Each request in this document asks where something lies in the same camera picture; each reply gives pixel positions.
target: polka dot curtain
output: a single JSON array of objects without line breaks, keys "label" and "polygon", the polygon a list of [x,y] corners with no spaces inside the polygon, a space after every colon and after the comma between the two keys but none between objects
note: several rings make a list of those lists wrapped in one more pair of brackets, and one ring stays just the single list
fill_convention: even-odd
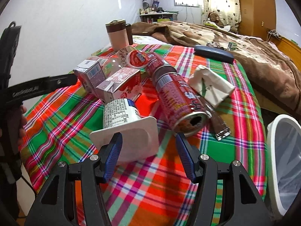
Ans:
[{"label": "polka dot curtain", "polygon": [[241,22],[239,0],[204,0],[202,24],[206,23],[211,12],[216,12],[224,25],[234,26]]}]

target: stuffed animal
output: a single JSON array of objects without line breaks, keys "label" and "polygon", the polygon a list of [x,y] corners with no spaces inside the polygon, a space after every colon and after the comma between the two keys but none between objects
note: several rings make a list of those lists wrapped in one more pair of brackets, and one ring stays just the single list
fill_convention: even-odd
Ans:
[{"label": "stuffed animal", "polygon": [[222,21],[219,20],[219,15],[215,12],[209,13],[208,18],[210,21],[214,22],[220,28],[224,28],[224,24]]}]

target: trash can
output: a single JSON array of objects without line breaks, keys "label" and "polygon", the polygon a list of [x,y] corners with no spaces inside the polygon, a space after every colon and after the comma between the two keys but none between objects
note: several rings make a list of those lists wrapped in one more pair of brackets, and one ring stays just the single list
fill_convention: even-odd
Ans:
[{"label": "trash can", "polygon": [[301,126],[288,115],[268,125],[268,193],[272,213],[280,219],[301,188]]}]

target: silver screw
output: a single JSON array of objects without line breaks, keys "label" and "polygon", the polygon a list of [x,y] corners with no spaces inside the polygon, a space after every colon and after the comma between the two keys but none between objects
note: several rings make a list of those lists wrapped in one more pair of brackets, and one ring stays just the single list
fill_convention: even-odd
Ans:
[{"label": "silver screw", "polygon": [[209,156],[206,155],[206,154],[202,154],[202,155],[200,155],[200,158],[201,158],[202,160],[206,161],[206,160],[209,159]]},{"label": "silver screw", "polygon": [[91,161],[96,161],[98,159],[98,155],[91,155],[90,160]]},{"label": "silver screw", "polygon": [[65,162],[65,161],[60,161],[60,162],[58,163],[58,166],[59,166],[59,167],[64,167],[64,166],[66,166],[66,162]]},{"label": "silver screw", "polygon": [[233,165],[239,167],[240,166],[240,161],[233,161]]}]

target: plaid tablecloth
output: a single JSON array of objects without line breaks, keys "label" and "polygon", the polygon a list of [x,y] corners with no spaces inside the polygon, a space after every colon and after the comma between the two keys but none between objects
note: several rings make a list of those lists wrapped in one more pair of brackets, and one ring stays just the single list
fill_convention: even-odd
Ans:
[{"label": "plaid tablecloth", "polygon": [[[231,97],[217,108],[232,135],[218,142],[206,126],[188,140],[216,161],[241,161],[264,197],[267,174],[263,121],[243,67],[239,63],[231,65],[195,56],[194,49],[189,47],[138,45],[136,48],[159,53],[185,78],[202,64],[236,86]],[[112,50],[102,53],[104,56],[113,54]],[[155,157],[117,167],[110,182],[101,185],[112,225],[185,225],[197,185],[185,176],[175,138],[149,78],[143,80],[143,94],[136,105],[142,116],[152,115],[157,119],[160,147]],[[102,128],[103,105],[86,94],[80,82],[43,96],[27,118],[21,158],[37,191],[59,161],[71,164],[97,152],[89,133]],[[222,181],[217,190],[213,225],[219,222]],[[85,225],[80,189],[77,191],[79,222]]]}]

